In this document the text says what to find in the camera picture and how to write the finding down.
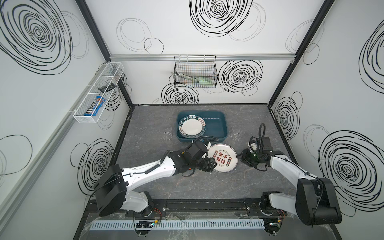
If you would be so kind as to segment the green rimmed white plate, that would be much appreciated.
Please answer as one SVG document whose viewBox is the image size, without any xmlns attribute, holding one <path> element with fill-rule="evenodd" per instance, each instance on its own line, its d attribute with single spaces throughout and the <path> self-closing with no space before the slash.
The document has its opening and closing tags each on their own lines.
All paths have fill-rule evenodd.
<svg viewBox="0 0 384 240">
<path fill-rule="evenodd" d="M 188 115 L 178 123 L 178 131 L 184 138 L 197 138 L 206 131 L 205 120 L 198 115 Z"/>
</svg>

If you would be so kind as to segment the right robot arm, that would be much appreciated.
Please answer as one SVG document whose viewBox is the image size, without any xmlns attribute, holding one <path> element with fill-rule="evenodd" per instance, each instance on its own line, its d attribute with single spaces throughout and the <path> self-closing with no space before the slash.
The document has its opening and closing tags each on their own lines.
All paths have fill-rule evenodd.
<svg viewBox="0 0 384 240">
<path fill-rule="evenodd" d="M 299 167 L 281 151 L 275 151 L 269 138 L 252 137 L 249 147 L 237 155 L 247 166 L 257 169 L 264 164 L 282 174 L 296 188 L 295 196 L 277 191 L 263 192 L 260 210 L 266 216 L 274 212 L 291 213 L 307 225 L 329 225 L 342 222 L 342 213 L 333 183 Z"/>
</svg>

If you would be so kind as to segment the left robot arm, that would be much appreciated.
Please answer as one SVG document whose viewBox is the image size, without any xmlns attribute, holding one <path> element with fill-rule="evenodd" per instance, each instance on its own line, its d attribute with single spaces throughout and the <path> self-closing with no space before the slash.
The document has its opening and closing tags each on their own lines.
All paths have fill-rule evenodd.
<svg viewBox="0 0 384 240">
<path fill-rule="evenodd" d="M 212 144 L 207 140 L 194 140 L 186 148 L 166 151 L 162 158 L 133 168 L 109 167 L 94 185 L 99 216 L 105 217 L 118 210 L 133 211 L 148 216 L 154 208 L 147 191 L 135 192 L 138 187 L 162 178 L 169 178 L 188 171 L 211 173 L 217 166 L 208 156 Z"/>
</svg>

